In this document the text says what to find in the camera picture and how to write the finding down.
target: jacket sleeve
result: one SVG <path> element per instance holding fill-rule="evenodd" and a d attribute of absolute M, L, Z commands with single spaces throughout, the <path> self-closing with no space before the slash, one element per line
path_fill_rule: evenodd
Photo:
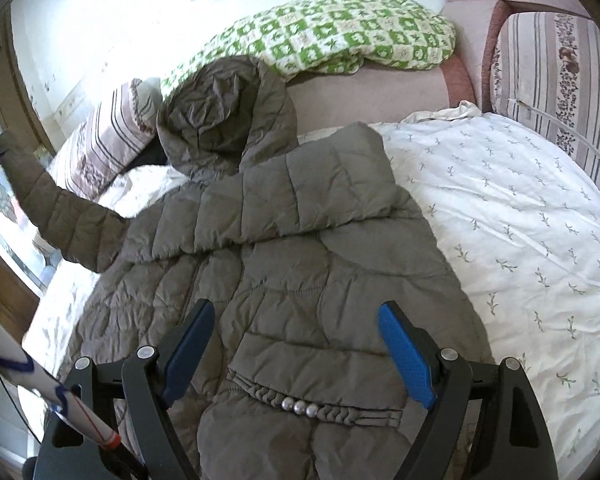
<path fill-rule="evenodd" d="M 6 150 L 1 163 L 20 207 L 40 235 L 65 260 L 104 272 L 120 252 L 129 220 L 56 186 L 12 132 L 0 135 L 0 150 Z"/>

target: puffer jacket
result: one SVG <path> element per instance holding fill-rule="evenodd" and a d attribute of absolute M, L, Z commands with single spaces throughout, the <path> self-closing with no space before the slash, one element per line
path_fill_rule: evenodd
<path fill-rule="evenodd" d="M 56 187 L 0 136 L 42 236 L 102 274 L 61 379 L 80 356 L 113 362 L 157 344 L 209 298 L 216 330 L 170 410 L 202 478 L 392 479 L 424 410 L 388 355 L 378 307 L 397 301 L 468 359 L 491 353 L 381 137 L 354 123 L 298 146 L 282 80 L 249 57 L 185 81 L 162 104 L 158 134 L 190 183 L 133 219 Z M 286 397 L 314 404 L 311 416 L 285 411 Z"/>

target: blue tape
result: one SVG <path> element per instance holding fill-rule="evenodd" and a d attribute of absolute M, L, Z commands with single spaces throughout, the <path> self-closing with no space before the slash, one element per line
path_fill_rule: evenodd
<path fill-rule="evenodd" d="M 436 403 L 431 370 L 387 304 L 378 311 L 378 327 L 409 395 L 430 410 Z"/>
<path fill-rule="evenodd" d="M 164 390 L 160 397 L 167 407 L 187 391 L 216 323 L 216 311 L 207 301 L 184 334 L 164 371 Z"/>
<path fill-rule="evenodd" d="M 67 416 L 67 413 L 69 411 L 69 403 L 66 400 L 66 393 L 69 390 L 66 389 L 65 386 L 62 386 L 62 384 L 58 384 L 58 386 L 56 386 L 56 397 L 58 398 L 58 400 L 60 401 L 60 406 L 52 406 L 51 410 L 55 413 L 60 413 L 60 415 L 62 416 Z"/>
<path fill-rule="evenodd" d="M 27 357 L 27 361 L 24 363 L 18 361 L 12 361 L 11 359 L 4 359 L 0 357 L 0 368 L 4 368 L 5 370 L 14 370 L 15 372 L 20 372 L 23 374 L 30 374 L 33 372 L 34 364 L 33 359 L 29 354 L 25 351 L 24 355 Z"/>

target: floral striped fabric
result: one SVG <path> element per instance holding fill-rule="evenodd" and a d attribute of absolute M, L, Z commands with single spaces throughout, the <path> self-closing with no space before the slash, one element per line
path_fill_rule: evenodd
<path fill-rule="evenodd" d="M 49 166 L 56 184 L 89 200 L 100 195 L 155 137 L 158 85 L 133 79 L 99 103 Z"/>
<path fill-rule="evenodd" d="M 510 16 L 491 65 L 491 104 L 563 149 L 600 190 L 600 30 L 592 20 Z"/>

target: red line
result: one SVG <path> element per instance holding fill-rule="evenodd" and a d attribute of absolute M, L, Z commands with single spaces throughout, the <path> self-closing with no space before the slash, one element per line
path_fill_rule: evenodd
<path fill-rule="evenodd" d="M 82 407 L 82 403 L 80 402 L 80 399 L 78 399 L 78 397 L 75 397 L 75 400 L 78 403 L 78 406 L 80 406 L 80 409 L 82 410 L 82 412 L 84 413 L 84 416 L 87 417 L 87 420 L 89 421 L 89 423 L 93 426 L 93 429 L 95 430 L 95 432 L 98 434 L 98 436 L 100 437 L 100 441 L 104 442 L 106 439 L 102 436 L 102 434 L 98 431 L 98 428 L 96 428 L 96 425 L 93 423 L 93 421 L 91 420 L 91 417 L 89 415 L 87 415 L 87 412 L 84 411 L 84 408 Z"/>

